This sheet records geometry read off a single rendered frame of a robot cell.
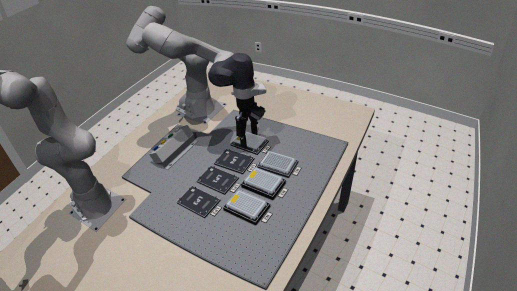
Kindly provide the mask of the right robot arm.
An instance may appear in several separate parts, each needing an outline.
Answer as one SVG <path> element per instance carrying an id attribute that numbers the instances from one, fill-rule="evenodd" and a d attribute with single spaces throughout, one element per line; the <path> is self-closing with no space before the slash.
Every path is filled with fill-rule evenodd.
<path id="1" fill-rule="evenodd" d="M 72 189 L 69 205 L 82 221 L 104 216 L 111 208 L 111 191 L 83 161 L 94 154 L 95 138 L 68 119 L 46 78 L 29 80 L 0 69 L 0 104 L 16 110 L 27 107 L 39 131 L 50 136 L 36 144 L 35 157 L 66 179 Z"/>

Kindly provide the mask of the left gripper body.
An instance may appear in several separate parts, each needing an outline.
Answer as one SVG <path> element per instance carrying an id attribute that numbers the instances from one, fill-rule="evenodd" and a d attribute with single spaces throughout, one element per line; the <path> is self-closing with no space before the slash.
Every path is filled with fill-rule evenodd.
<path id="1" fill-rule="evenodd" d="M 254 96 L 252 98 L 248 98 L 246 100 L 241 100 L 236 98 L 236 105 L 239 109 L 239 114 L 242 114 L 243 118 L 246 118 L 247 112 L 249 112 L 249 109 L 253 108 L 255 105 L 255 99 Z"/>

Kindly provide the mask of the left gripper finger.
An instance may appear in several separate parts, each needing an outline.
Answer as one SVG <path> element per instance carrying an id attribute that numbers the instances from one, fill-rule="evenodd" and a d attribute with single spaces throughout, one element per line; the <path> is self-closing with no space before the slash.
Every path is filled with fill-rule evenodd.
<path id="1" fill-rule="evenodd" d="M 257 102 L 254 102 L 254 106 L 257 106 Z M 258 131 L 257 131 L 257 124 L 259 123 L 257 119 L 255 119 L 254 117 L 252 116 L 248 116 L 249 119 L 250 119 L 250 129 L 251 129 L 251 133 L 252 134 L 255 134 L 255 135 L 258 135 Z"/>
<path id="2" fill-rule="evenodd" d="M 246 125 L 249 117 L 249 111 L 246 112 L 246 118 L 242 117 L 242 112 L 238 116 L 235 117 L 236 119 L 236 136 L 240 138 L 240 145 L 244 148 L 247 147 L 247 141 L 246 141 Z"/>

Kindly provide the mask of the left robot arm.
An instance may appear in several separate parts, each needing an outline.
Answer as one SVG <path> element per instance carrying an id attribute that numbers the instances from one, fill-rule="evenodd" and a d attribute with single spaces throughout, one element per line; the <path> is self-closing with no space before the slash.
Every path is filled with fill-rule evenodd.
<path id="1" fill-rule="evenodd" d="M 170 58 L 180 59 L 186 66 L 186 93 L 179 99 L 176 111 L 194 119 L 211 114 L 215 110 L 207 80 L 207 66 L 213 63 L 209 81 L 217 87 L 233 85 L 237 99 L 246 100 L 267 93 L 262 82 L 254 81 L 254 68 L 247 54 L 225 51 L 181 34 L 162 25 L 164 11 L 157 6 L 148 6 L 133 26 L 126 45 L 134 53 L 149 50 Z"/>

